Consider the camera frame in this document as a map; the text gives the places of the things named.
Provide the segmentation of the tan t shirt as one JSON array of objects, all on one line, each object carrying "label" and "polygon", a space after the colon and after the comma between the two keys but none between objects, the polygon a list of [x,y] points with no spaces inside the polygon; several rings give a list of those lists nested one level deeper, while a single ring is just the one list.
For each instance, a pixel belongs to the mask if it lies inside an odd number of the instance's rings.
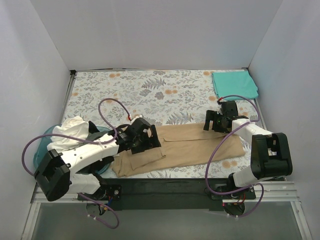
[{"label": "tan t shirt", "polygon": [[203,130],[203,123],[157,126],[160,147],[132,154],[123,151],[112,164],[118,178],[168,168],[205,164],[225,133]]}]

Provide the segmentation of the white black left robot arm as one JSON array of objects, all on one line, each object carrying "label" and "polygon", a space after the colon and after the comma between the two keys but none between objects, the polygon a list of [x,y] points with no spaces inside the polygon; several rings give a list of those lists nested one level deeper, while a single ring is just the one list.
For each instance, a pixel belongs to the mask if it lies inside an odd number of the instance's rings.
[{"label": "white black left robot arm", "polygon": [[107,181],[97,172],[101,164],[114,161],[115,155],[133,155],[161,147],[155,125],[142,117],[114,130],[93,133],[85,144],[58,153],[49,150],[37,167],[34,178],[49,202],[65,194],[84,194],[105,200],[111,192]]}]

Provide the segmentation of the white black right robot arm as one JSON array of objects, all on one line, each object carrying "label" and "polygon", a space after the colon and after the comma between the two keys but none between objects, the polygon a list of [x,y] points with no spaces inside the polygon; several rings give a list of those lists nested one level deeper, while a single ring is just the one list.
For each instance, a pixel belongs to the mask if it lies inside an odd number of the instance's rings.
[{"label": "white black right robot arm", "polygon": [[239,115],[235,101],[218,100],[218,111],[207,110],[203,129],[225,134],[225,143],[237,135],[251,145],[250,165],[241,171],[232,173],[224,183],[211,187],[205,179],[206,188],[214,195],[228,195],[237,199],[248,188],[261,181],[289,176],[293,172],[292,159],[287,136],[274,133],[255,124],[244,115]]}]

